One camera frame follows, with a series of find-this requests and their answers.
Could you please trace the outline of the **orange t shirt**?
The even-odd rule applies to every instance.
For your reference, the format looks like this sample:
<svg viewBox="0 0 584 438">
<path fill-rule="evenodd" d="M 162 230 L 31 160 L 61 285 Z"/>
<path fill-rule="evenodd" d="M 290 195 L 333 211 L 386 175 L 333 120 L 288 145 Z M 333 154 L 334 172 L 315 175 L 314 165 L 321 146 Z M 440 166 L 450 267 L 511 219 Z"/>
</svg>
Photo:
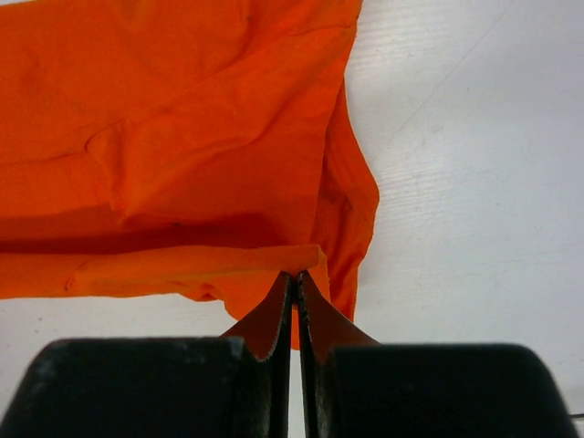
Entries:
<svg viewBox="0 0 584 438">
<path fill-rule="evenodd" d="M 379 190 L 349 121 L 358 1 L 1 9 L 1 296 L 220 300 L 308 271 L 347 318 Z"/>
</svg>

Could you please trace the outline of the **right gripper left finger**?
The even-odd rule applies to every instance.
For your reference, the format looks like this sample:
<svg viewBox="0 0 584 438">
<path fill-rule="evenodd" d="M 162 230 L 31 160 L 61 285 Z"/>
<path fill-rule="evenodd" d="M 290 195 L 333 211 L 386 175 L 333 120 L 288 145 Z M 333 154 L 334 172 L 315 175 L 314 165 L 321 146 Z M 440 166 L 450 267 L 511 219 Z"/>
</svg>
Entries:
<svg viewBox="0 0 584 438">
<path fill-rule="evenodd" d="M 32 360 L 4 437 L 284 437 L 292 279 L 216 338 L 59 339 Z"/>
</svg>

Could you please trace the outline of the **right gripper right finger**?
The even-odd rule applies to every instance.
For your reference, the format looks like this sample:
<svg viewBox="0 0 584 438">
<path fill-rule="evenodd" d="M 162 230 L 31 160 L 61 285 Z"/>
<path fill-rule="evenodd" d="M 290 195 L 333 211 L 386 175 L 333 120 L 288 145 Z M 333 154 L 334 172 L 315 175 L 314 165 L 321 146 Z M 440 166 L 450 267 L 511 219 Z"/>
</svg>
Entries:
<svg viewBox="0 0 584 438">
<path fill-rule="evenodd" d="M 309 437 L 574 437 L 544 362 L 514 344 L 382 344 L 297 279 Z"/>
</svg>

